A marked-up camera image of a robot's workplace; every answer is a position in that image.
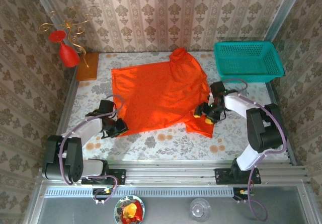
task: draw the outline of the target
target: red glass goblet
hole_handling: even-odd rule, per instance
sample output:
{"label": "red glass goblet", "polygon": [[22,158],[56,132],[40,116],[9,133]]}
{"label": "red glass goblet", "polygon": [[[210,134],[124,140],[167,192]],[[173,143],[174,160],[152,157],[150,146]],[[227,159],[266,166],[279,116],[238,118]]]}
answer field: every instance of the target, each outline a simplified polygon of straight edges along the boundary
{"label": "red glass goblet", "polygon": [[74,67],[79,63],[79,56],[72,47],[64,44],[65,37],[65,31],[56,30],[49,35],[49,40],[54,43],[60,43],[59,56],[62,62],[66,67]]}

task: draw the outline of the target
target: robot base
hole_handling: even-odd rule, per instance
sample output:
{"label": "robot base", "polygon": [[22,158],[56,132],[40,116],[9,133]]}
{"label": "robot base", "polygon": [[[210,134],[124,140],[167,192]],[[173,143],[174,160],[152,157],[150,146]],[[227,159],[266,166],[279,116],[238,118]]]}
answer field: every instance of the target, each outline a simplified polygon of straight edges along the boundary
{"label": "robot base", "polygon": [[[118,179],[118,185],[125,185],[126,170],[121,169],[109,169],[109,175],[113,175]],[[107,179],[82,179],[82,185],[114,185],[114,180],[112,178]]]}
{"label": "robot base", "polygon": [[[251,171],[240,171],[238,173],[238,178],[235,178],[231,169],[215,169],[215,178],[217,185],[237,185],[237,184],[248,184],[248,179]],[[252,181],[254,184],[261,184],[261,176],[260,172],[257,168],[255,168]]]}

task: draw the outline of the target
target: wooden board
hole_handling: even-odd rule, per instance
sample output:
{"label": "wooden board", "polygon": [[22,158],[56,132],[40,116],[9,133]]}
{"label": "wooden board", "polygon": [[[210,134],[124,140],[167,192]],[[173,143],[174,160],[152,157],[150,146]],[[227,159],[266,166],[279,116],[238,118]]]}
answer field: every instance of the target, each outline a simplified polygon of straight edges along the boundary
{"label": "wooden board", "polygon": [[97,67],[99,63],[99,53],[89,53],[85,55],[86,62],[84,62],[83,55],[80,55],[80,62],[78,64],[76,80],[81,81],[93,81],[97,78]]}

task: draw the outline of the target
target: floral tablecloth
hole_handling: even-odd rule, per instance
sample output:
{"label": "floral tablecloth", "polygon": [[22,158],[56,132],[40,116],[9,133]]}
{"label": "floral tablecloth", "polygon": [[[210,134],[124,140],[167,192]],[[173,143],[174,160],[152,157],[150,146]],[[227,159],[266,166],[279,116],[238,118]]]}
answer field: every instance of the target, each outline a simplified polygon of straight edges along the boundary
{"label": "floral tablecloth", "polygon": [[[191,52],[208,75],[209,84],[219,81],[214,55],[211,52]],[[112,94],[111,69],[169,60],[169,52],[100,54],[96,81],[80,82],[74,101],[68,130],[97,109],[101,99]],[[226,84],[228,89],[242,84]],[[261,103],[270,103],[264,83],[249,84],[244,94]],[[187,133],[184,124],[118,138],[92,137],[83,147],[85,158],[106,160],[232,160],[247,146],[246,120],[228,112],[224,121],[215,125],[213,138]],[[268,159],[286,161],[286,154],[270,155]]]}

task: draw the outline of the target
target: plate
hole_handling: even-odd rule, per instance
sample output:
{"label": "plate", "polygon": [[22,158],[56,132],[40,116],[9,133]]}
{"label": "plate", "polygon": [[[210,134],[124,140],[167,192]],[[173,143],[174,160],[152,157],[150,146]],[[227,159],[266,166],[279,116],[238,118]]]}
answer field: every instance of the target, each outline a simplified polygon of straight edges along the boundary
{"label": "plate", "polygon": [[[115,219],[115,222],[117,224],[123,224],[122,223],[122,206],[126,205],[127,203],[131,203],[133,200],[137,200],[138,202],[140,202],[141,204],[141,207],[142,207],[142,219],[144,219],[144,213],[145,213],[145,206],[144,206],[144,203],[143,201],[135,196],[135,195],[127,195],[123,198],[121,198],[115,205],[115,208],[114,208],[114,219]],[[139,224],[139,223],[142,223],[141,221],[136,221],[136,222],[131,222],[131,224]]]}

